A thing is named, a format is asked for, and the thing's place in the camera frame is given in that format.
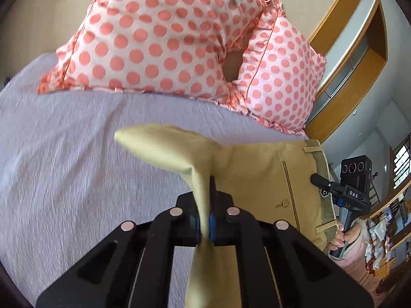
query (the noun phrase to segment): pillow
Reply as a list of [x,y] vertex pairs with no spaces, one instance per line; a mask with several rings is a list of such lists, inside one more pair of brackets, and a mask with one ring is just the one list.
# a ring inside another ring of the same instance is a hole
[[231,89],[231,110],[267,127],[305,135],[326,60],[286,18],[282,4],[271,0],[243,54],[238,80]]
[[38,93],[149,91],[225,103],[226,51],[263,7],[260,0],[94,0]]

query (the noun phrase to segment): silver screw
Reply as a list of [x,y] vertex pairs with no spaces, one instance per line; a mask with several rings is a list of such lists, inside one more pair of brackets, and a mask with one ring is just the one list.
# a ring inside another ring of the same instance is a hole
[[289,227],[290,225],[288,224],[287,221],[280,220],[280,221],[277,221],[277,222],[275,223],[275,226],[276,226],[279,230],[286,230],[286,229],[288,229],[288,227]]
[[131,221],[125,221],[121,224],[121,229],[128,232],[134,228],[134,224]]
[[240,214],[240,209],[238,207],[229,207],[227,208],[227,213],[232,216]]
[[180,216],[180,215],[182,215],[182,209],[179,208],[179,207],[174,207],[170,210],[170,214],[172,216]]

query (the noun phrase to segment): bed sheet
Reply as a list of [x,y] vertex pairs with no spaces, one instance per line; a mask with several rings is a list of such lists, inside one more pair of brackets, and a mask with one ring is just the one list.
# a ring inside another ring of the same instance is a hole
[[[37,95],[45,54],[0,92],[0,260],[23,295],[40,293],[125,220],[151,221],[189,191],[114,142],[118,128],[164,123],[223,145],[300,140],[211,103],[157,94]],[[192,248],[175,252],[169,307],[182,307]]]

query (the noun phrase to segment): beige wall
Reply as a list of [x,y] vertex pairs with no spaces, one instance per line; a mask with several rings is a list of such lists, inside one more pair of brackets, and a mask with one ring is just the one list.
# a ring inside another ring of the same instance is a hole
[[[334,0],[282,0],[288,18],[309,37]],[[91,0],[17,0],[0,25],[0,77],[53,52],[78,29]]]

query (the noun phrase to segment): human hand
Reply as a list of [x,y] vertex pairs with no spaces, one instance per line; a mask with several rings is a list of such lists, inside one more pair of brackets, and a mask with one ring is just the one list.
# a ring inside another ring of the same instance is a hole
[[341,221],[338,221],[337,227],[338,229],[335,239],[328,244],[329,250],[334,251],[338,248],[342,248],[344,246],[344,241],[348,241],[348,244],[353,243],[359,237],[361,232],[361,225],[359,223],[356,223],[346,233],[342,232],[344,230],[344,225]]

